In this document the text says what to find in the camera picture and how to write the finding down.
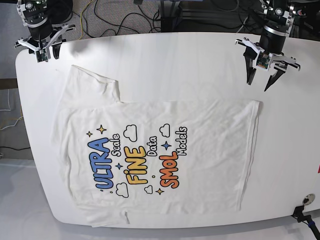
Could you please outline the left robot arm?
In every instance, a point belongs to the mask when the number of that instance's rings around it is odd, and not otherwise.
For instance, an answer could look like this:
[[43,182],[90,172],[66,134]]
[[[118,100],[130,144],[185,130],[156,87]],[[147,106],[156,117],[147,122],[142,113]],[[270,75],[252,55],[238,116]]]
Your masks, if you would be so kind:
[[261,7],[265,18],[260,17],[254,10],[249,10],[249,14],[261,28],[259,41],[252,42],[245,37],[237,39],[235,44],[245,47],[243,56],[248,85],[252,84],[257,69],[269,71],[273,66],[275,73],[267,81],[264,89],[267,91],[286,73],[289,66],[300,70],[301,65],[297,63],[296,58],[285,56],[283,53],[285,41],[294,25],[295,6],[287,0],[262,0]]

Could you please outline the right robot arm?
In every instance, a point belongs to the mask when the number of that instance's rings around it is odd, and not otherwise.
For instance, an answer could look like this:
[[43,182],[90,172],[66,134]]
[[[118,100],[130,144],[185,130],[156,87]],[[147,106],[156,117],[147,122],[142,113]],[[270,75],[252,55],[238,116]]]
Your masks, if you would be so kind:
[[66,42],[63,34],[76,28],[67,24],[73,16],[73,1],[18,0],[16,10],[30,36],[18,39],[14,47],[28,48],[38,63],[47,62],[51,53],[59,59],[61,45]]

